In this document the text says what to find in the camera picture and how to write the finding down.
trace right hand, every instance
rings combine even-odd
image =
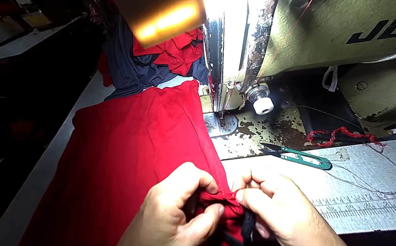
[[[262,237],[270,237],[270,229],[283,246],[345,246],[290,178],[262,166],[242,173],[232,191],[258,216],[256,229]]]

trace white knob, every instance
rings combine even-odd
[[[263,97],[259,98],[253,104],[256,114],[267,114],[274,109],[274,104],[272,104],[271,98]]]

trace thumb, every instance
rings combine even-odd
[[[276,203],[260,189],[242,189],[236,192],[236,200],[242,206],[259,215],[265,223],[272,227],[273,214],[277,211]]]
[[[215,232],[219,218],[223,214],[224,206],[222,204],[208,206],[204,213],[178,228],[177,240],[185,246],[200,245]]]

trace left hand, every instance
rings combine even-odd
[[[203,214],[186,223],[182,208],[198,187],[216,194],[213,177],[186,162],[153,186],[118,246],[197,246],[212,235],[224,213],[222,204],[212,204]]]

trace worn paint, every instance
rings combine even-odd
[[[307,141],[298,109],[286,109],[277,115],[257,115],[249,111],[236,116],[240,121],[232,134],[212,138],[221,160],[264,155],[260,143],[286,145],[297,150],[317,148]]]

